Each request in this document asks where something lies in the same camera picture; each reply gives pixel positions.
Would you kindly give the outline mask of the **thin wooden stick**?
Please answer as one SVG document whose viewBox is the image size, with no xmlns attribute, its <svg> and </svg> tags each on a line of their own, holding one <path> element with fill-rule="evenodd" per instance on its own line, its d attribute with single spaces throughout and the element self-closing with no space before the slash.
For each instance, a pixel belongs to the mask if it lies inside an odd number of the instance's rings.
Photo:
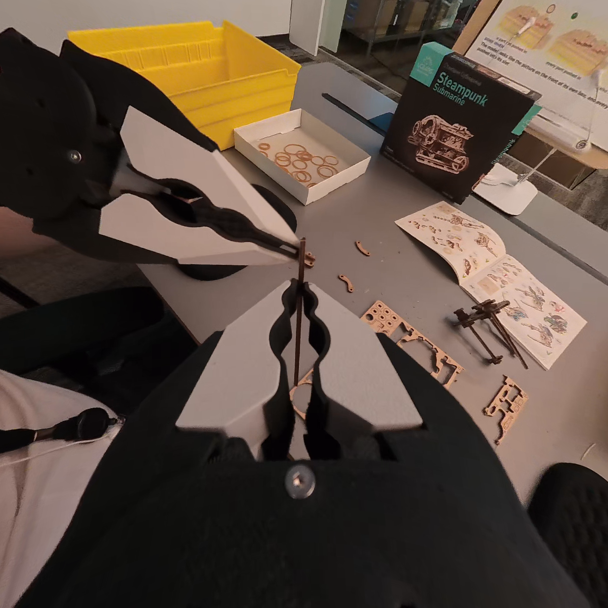
<svg viewBox="0 0 608 608">
<path fill-rule="evenodd" d="M 305 282 L 305 259 L 306 259 L 305 237 L 300 239 L 299 244 L 299 268 L 296 292 L 296 324 L 295 324 L 295 350 L 294 350 L 294 380 L 293 386 L 296 387 L 300 379 L 300 351 L 301 351 L 301 325 L 303 312 L 303 285 Z"/>
</svg>

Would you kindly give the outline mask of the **white cardboard tray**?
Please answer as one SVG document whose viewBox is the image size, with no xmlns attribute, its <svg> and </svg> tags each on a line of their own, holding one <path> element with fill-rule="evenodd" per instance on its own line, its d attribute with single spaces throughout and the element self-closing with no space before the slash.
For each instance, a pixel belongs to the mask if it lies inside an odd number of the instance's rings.
<svg viewBox="0 0 608 608">
<path fill-rule="evenodd" d="M 362 176 L 370 163 L 370 155 L 343 135 L 305 110 L 283 114 L 242 126 L 233 132 L 235 149 L 262 172 L 307 206 Z M 339 173 L 323 183 L 307 188 L 261 155 L 255 144 L 259 141 L 286 144 L 301 143 L 315 153 L 333 155 L 340 160 Z"/>
</svg>

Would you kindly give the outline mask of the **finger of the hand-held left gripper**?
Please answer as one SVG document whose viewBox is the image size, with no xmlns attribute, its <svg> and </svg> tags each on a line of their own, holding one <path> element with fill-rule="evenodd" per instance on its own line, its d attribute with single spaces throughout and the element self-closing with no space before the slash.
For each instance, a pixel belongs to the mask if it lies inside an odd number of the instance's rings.
<svg viewBox="0 0 608 608">
<path fill-rule="evenodd" d="M 99 233 L 181 264 L 271 265 L 298 256 L 293 231 L 276 235 L 205 197 L 126 192 L 101 209 Z"/>
<path fill-rule="evenodd" d="M 199 194 L 194 220 L 170 217 L 159 194 L 127 191 L 110 202 L 119 241 L 298 241 L 294 230 L 217 150 L 209 151 L 129 107 L 120 130 L 133 171 L 156 186 L 174 180 Z"/>
</svg>

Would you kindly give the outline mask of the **storage shelf with boxes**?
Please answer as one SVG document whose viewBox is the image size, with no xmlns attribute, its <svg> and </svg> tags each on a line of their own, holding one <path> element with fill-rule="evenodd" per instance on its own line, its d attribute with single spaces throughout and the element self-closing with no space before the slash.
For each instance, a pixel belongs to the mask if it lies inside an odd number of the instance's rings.
<svg viewBox="0 0 608 608">
<path fill-rule="evenodd" d="M 348 1 L 342 30 L 366 45 L 420 39 L 450 29 L 462 1 Z"/>
</svg>

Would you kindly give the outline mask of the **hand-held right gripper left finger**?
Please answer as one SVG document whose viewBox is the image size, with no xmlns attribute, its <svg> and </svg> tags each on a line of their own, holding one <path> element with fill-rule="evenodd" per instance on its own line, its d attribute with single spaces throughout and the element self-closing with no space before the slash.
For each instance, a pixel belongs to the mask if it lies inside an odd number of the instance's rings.
<svg viewBox="0 0 608 608">
<path fill-rule="evenodd" d="M 283 351 L 297 296 L 297 280 L 285 281 L 225 328 L 178 429 L 242 439 L 258 461 L 286 458 L 295 414 Z"/>
</svg>

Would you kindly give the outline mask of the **black model kit box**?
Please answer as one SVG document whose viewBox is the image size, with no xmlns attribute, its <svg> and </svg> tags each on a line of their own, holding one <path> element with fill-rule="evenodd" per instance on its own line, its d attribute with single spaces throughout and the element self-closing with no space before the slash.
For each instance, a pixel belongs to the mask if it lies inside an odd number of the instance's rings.
<svg viewBox="0 0 608 608">
<path fill-rule="evenodd" d="M 461 204 L 540 112 L 541 95 L 437 43 L 425 43 L 381 154 Z"/>
</svg>

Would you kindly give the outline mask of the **printed instruction poster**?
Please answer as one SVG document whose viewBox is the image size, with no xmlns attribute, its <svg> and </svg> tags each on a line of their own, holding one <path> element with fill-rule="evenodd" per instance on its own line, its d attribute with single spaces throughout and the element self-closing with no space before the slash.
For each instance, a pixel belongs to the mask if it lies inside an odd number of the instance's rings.
<svg viewBox="0 0 608 608">
<path fill-rule="evenodd" d="M 607 150 L 607 1 L 499 1 L 465 56 L 538 92 L 569 142 Z"/>
</svg>

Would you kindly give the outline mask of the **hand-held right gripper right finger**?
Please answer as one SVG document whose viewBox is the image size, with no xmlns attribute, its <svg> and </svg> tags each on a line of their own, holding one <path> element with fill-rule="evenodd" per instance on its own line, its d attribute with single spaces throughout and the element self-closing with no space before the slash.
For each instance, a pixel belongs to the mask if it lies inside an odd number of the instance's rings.
<svg viewBox="0 0 608 608">
<path fill-rule="evenodd" d="M 317 285 L 303 287 L 316 359 L 303 437 L 310 460 L 364 451 L 379 434 L 423 426 L 378 333 Z"/>
</svg>

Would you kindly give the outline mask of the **cut-out wooden frame piece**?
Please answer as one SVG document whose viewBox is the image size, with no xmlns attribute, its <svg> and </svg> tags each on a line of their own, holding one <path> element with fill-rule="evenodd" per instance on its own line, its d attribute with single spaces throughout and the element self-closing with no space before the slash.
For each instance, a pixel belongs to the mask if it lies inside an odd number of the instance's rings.
<svg viewBox="0 0 608 608">
<path fill-rule="evenodd" d="M 494 398 L 482 409 L 487 417 L 499 417 L 498 435 L 494 438 L 494 445 L 499 446 L 513 427 L 528 402 L 528 394 L 509 376 L 503 377 L 503 383 L 494 395 Z"/>
</svg>

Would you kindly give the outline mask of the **person's dark pants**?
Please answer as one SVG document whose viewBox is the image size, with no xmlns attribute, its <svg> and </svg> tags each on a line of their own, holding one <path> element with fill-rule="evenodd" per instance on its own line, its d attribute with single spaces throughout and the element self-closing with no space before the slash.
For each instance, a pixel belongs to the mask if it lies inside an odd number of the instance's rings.
<svg viewBox="0 0 608 608">
<path fill-rule="evenodd" d="M 1 369 L 52 369 L 69 386 L 129 416 L 197 342 L 147 286 L 39 305 L 1 319 Z"/>
</svg>

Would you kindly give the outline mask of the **white desk stand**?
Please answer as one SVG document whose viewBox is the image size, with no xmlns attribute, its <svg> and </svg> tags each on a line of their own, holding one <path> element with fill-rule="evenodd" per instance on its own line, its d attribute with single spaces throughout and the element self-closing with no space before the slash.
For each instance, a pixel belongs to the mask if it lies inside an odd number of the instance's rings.
<svg viewBox="0 0 608 608">
<path fill-rule="evenodd" d="M 492 170 L 484 176 L 473 192 L 498 210 L 513 216 L 520 215 L 532 202 L 538 189 L 529 179 L 540 169 L 541 165 L 556 152 L 573 157 L 579 163 L 581 156 L 588 156 L 593 149 L 592 134 L 595 113 L 598 108 L 597 99 L 602 79 L 607 74 L 607 65 L 597 68 L 590 76 L 590 82 L 595 87 L 592 97 L 593 108 L 589 126 L 580 128 L 573 122 L 563 118 L 552 110 L 542 110 L 529 123 L 527 131 L 538 141 L 542 141 L 548 150 L 538 162 L 527 165 L 527 170 L 515 173 L 496 163 Z"/>
</svg>

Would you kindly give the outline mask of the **laser-cut wooden parts sheet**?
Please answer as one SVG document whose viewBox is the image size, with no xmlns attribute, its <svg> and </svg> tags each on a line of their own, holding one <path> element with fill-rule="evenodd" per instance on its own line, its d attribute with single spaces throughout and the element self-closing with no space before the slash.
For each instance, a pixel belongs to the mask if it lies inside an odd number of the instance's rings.
<svg viewBox="0 0 608 608">
<path fill-rule="evenodd" d="M 439 405 L 453 401 L 447 386 L 437 381 L 437 375 L 440 374 L 441 363 L 446 362 L 453 368 L 457 368 L 458 364 L 380 301 L 374 303 L 361 320 L 378 333 L 391 362 L 421 414 L 421 429 L 430 429 L 430 422 L 424 419 L 424 412 L 420 412 L 418 406 L 430 406 L 430 414 L 439 414 Z M 308 378 L 312 387 L 313 370 L 309 372 Z"/>
</svg>

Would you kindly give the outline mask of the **pile of rubber bands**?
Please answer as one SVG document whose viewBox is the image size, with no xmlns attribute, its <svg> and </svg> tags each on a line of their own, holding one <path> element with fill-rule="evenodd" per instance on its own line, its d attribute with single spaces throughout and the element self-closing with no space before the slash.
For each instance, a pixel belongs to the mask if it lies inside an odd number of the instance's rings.
<svg viewBox="0 0 608 608">
<path fill-rule="evenodd" d="M 299 185 L 307 188 L 323 183 L 340 171 L 338 157 L 317 154 L 301 143 L 259 141 L 255 147 L 261 155 L 289 174 Z"/>
</svg>

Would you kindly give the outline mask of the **yellow plastic bin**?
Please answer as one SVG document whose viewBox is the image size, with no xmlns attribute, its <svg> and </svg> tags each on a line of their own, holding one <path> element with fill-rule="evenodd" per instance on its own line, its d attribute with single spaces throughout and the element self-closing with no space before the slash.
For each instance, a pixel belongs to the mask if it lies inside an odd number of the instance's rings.
<svg viewBox="0 0 608 608">
<path fill-rule="evenodd" d="M 220 150 L 233 132 L 290 110 L 300 64 L 224 21 L 69 31 L 82 50 L 158 87 Z"/>
</svg>

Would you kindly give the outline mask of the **illustrated instruction booklet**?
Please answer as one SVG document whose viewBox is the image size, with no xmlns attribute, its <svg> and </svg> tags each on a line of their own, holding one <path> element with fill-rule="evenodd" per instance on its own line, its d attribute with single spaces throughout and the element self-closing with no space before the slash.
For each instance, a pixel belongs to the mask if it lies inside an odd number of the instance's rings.
<svg viewBox="0 0 608 608">
<path fill-rule="evenodd" d="M 507 301 L 498 319 L 545 370 L 585 327 L 574 308 L 507 254 L 496 231 L 451 204 L 436 203 L 395 224 L 442 257 L 475 302 Z"/>
</svg>

